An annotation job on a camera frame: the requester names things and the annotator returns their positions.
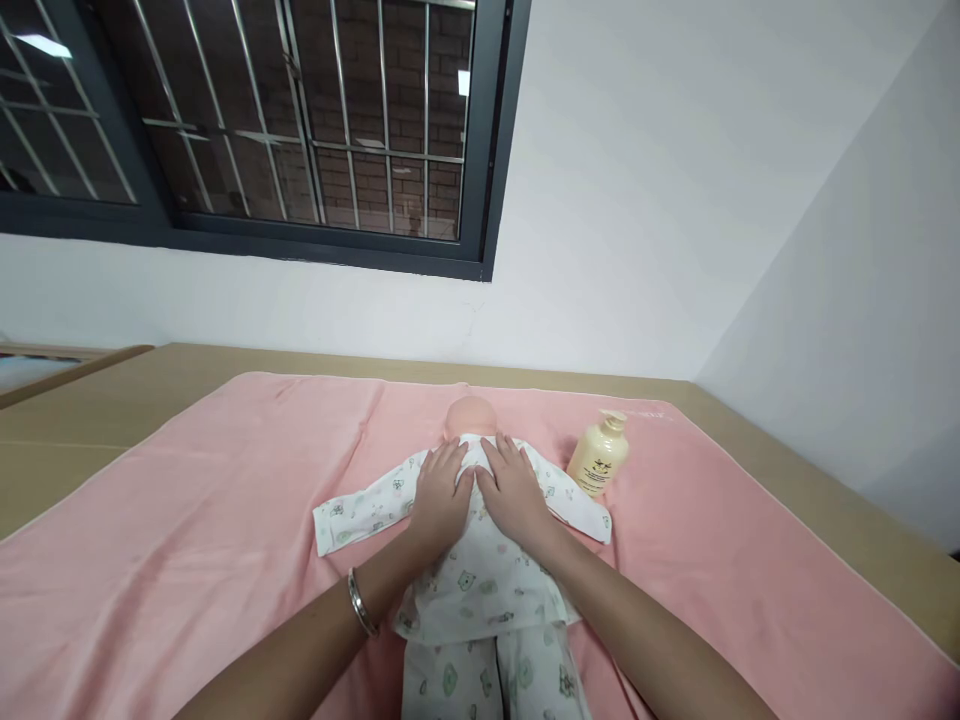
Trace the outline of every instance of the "window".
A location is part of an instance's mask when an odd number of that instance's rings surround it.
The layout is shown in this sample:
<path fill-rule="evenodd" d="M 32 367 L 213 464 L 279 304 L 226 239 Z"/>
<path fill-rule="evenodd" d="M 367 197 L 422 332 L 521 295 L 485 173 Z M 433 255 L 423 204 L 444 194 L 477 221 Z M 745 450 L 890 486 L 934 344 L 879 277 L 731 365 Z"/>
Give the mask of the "window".
<path fill-rule="evenodd" d="M 529 0 L 7 0 L 0 230 L 492 276 Z"/>

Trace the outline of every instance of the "beige table surface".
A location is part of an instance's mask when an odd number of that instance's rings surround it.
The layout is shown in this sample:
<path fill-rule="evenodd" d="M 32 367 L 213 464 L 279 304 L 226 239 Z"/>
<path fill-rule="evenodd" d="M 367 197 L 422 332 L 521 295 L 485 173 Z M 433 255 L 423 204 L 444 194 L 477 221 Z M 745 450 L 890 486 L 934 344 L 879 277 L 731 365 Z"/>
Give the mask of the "beige table surface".
<path fill-rule="evenodd" d="M 251 370 L 665 400 L 960 660 L 960 563 L 689 382 L 173 344 L 0 411 L 0 538 Z"/>

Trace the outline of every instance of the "doll outfit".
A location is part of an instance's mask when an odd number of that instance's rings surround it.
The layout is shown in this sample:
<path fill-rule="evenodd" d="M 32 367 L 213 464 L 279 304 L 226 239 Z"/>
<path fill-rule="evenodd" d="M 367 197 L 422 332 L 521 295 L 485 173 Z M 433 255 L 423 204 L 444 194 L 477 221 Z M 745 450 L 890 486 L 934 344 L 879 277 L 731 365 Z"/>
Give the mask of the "doll outfit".
<path fill-rule="evenodd" d="M 488 438 L 494 444 L 494 438 Z M 490 470 L 479 435 L 458 473 Z M 547 507 L 603 543 L 611 519 L 566 473 L 523 441 Z M 427 451 L 366 490 L 313 511 L 320 556 L 371 537 L 410 513 Z M 474 486 L 463 536 L 404 593 L 394 620 L 406 638 L 404 718 L 589 718 L 566 626 L 579 620 L 546 570 L 500 532 Z"/>

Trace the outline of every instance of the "window frame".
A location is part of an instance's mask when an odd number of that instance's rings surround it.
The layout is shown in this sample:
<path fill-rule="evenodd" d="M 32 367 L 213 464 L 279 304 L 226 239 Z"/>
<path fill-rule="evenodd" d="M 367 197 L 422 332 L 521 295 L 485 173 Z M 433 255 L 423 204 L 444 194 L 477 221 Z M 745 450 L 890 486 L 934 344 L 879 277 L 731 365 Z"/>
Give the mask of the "window frame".
<path fill-rule="evenodd" d="M 180 210 L 94 11 L 83 0 L 43 4 L 138 204 L 0 192 L 0 231 L 492 280 L 531 0 L 476 5 L 456 243 Z"/>

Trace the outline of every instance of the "baby pajama top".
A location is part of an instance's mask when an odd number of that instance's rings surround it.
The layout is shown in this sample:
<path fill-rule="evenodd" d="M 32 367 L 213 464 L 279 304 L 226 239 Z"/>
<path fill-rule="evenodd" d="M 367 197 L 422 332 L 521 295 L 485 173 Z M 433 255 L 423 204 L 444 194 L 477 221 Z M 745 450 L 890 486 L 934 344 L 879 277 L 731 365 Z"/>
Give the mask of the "baby pajama top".
<path fill-rule="evenodd" d="M 487 439 L 496 444 L 495 438 Z M 464 435 L 461 441 L 469 447 L 457 482 L 464 469 L 473 465 L 490 470 L 480 436 Z M 611 520 L 606 508 L 529 444 L 515 442 L 526 449 L 550 511 L 609 544 Z M 313 518 L 320 556 L 371 537 L 406 517 L 426 456 L 426 450 L 419 452 L 366 490 L 316 508 Z M 407 588 L 394 628 L 407 640 L 444 645 L 579 619 L 547 571 L 500 532 L 487 515 L 480 488 L 474 485 L 463 536 Z"/>

